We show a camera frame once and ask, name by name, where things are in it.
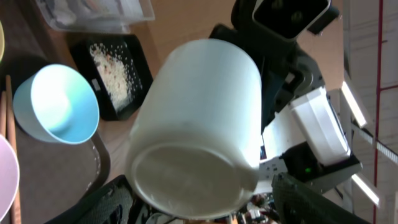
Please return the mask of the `small white cup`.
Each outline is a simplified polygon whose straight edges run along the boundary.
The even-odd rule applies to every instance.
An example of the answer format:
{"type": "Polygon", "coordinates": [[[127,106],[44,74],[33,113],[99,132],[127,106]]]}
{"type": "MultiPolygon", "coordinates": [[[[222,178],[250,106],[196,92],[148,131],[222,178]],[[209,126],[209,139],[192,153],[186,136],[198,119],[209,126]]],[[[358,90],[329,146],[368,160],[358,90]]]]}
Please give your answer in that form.
{"type": "Polygon", "coordinates": [[[152,207],[184,219],[226,216],[259,179],[261,79],[239,47],[200,39],[176,48],[132,126],[125,176],[152,207]]]}

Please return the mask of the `light blue bowl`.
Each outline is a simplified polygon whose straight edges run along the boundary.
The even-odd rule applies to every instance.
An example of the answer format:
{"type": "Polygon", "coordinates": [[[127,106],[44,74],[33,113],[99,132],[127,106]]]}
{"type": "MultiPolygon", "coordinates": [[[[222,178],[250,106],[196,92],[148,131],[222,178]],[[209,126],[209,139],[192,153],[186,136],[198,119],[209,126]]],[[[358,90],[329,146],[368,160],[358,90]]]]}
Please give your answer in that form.
{"type": "Polygon", "coordinates": [[[14,116],[43,142],[77,145],[96,132],[100,110],[88,81],[66,65],[46,65],[21,83],[13,96],[14,116]]]}

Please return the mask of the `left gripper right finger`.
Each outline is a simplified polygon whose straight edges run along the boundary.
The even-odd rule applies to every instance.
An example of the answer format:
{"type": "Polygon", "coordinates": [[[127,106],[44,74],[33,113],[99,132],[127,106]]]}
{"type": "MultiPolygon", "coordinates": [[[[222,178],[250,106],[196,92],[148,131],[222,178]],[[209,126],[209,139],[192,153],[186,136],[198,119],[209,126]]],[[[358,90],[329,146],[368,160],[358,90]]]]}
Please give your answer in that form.
{"type": "Polygon", "coordinates": [[[274,176],[272,193],[282,224],[367,224],[286,173],[274,176]]]}

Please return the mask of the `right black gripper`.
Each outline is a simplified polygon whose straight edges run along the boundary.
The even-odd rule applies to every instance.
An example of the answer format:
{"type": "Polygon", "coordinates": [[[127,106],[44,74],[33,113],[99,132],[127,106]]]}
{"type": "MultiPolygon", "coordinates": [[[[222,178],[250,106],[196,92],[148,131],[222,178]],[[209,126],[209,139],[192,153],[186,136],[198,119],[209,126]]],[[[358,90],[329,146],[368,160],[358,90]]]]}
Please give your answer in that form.
{"type": "Polygon", "coordinates": [[[262,84],[261,127],[265,128],[290,101],[325,82],[316,61],[299,46],[299,35],[284,39],[253,19],[262,1],[236,0],[231,12],[233,26],[216,25],[210,38],[234,44],[254,60],[262,84]]]}

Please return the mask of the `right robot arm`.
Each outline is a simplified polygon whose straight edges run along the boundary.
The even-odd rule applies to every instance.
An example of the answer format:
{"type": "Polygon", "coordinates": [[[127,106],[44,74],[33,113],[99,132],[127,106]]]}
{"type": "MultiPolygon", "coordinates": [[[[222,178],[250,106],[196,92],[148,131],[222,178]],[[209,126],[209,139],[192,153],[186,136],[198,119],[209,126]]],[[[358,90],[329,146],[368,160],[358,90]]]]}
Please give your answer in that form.
{"type": "Polygon", "coordinates": [[[285,172],[323,194],[361,170],[316,61],[297,37],[305,30],[319,34],[339,16],[330,1],[236,1],[232,28],[214,27],[211,38],[237,45],[254,60],[261,79],[261,132],[267,133],[277,113],[289,111],[285,133],[275,133],[272,148],[300,133],[304,142],[261,163],[255,192],[272,192],[272,179],[285,172]]]}

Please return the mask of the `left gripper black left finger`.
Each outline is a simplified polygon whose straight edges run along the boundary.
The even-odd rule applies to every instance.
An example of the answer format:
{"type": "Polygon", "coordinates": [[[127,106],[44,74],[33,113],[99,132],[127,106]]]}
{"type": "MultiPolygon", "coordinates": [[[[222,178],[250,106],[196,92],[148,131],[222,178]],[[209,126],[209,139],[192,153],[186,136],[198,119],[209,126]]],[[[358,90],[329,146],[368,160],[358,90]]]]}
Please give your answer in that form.
{"type": "Polygon", "coordinates": [[[128,224],[132,189],[120,175],[46,224],[128,224]]]}

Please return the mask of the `white bowl with food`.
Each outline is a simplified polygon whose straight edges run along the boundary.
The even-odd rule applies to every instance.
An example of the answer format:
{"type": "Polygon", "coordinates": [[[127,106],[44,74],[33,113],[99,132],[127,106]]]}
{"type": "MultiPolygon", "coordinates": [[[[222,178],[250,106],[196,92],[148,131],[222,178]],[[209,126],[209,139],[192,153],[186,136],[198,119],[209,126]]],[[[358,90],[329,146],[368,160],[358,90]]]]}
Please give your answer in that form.
{"type": "Polygon", "coordinates": [[[19,162],[8,140],[1,135],[1,220],[11,208],[19,187],[19,162]]]}

